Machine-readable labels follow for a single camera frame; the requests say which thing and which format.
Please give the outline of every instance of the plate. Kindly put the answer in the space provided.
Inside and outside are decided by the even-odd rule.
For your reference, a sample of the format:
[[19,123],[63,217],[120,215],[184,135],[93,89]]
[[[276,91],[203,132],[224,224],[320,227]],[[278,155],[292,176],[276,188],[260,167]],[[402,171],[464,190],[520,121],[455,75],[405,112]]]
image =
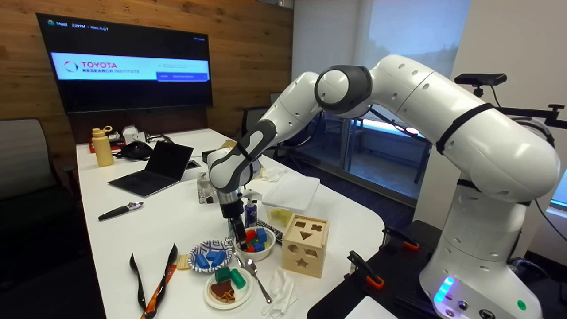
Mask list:
[[217,302],[212,293],[210,293],[210,286],[214,284],[214,277],[210,277],[207,282],[205,282],[205,289],[201,291],[201,296],[205,300],[205,303],[210,307],[210,309],[216,309],[216,311],[230,311],[230,309],[235,309],[239,305],[242,305],[249,296],[251,296],[251,291],[253,291],[253,286],[251,286],[251,275],[247,272],[244,272],[242,268],[235,268],[242,279],[246,280],[246,286],[237,289],[231,282],[231,289],[233,289],[233,303],[223,303],[223,302]]
[[203,241],[192,249],[189,254],[189,268],[194,273],[214,273],[224,268],[231,259],[231,250],[226,241]]

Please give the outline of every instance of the wooden block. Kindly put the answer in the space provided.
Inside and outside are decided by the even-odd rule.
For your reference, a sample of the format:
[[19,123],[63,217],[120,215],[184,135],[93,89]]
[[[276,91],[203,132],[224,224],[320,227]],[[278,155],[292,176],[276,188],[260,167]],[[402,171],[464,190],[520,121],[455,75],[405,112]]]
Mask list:
[[325,240],[325,220],[293,215],[283,233],[281,268],[320,279]]

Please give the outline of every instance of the laptop screen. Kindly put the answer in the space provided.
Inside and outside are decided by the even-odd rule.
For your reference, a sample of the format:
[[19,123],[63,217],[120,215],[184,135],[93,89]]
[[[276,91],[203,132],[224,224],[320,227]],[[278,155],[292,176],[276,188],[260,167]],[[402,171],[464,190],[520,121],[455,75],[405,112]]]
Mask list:
[[145,171],[168,176],[178,181],[191,158],[191,153],[192,153],[192,148],[157,142],[152,151],[152,156],[145,165]]

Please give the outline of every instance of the small bowl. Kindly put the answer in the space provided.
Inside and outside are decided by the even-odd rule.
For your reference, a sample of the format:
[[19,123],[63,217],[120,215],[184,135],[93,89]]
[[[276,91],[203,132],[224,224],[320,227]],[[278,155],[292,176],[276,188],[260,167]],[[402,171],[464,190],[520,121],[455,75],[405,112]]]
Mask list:
[[265,231],[265,245],[263,245],[263,250],[260,250],[260,252],[244,252],[244,250],[240,250],[240,249],[237,249],[237,250],[239,250],[242,256],[249,257],[251,261],[258,263],[258,261],[265,259],[265,257],[270,254],[270,250],[272,250],[272,247],[274,247],[274,243],[276,243],[276,236],[272,234],[272,231],[269,231],[269,229],[265,229],[265,227],[247,227],[247,229],[254,229],[254,231],[263,229],[263,231]]
[[189,254],[189,268],[194,273],[214,273],[219,268],[224,268],[230,261],[231,250],[226,241],[203,241]]

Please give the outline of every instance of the wooden wall panel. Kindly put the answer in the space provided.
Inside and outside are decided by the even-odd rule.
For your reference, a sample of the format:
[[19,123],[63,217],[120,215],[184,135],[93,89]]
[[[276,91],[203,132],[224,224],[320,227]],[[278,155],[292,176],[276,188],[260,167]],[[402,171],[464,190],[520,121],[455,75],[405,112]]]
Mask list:
[[68,119],[35,13],[208,34],[214,105],[205,114],[171,112],[153,121],[169,130],[207,124],[235,137],[239,109],[267,105],[290,80],[292,11],[258,0],[1,0],[0,119],[38,117],[56,158],[72,158],[74,140],[91,124],[157,128],[143,128],[153,117],[143,112]]

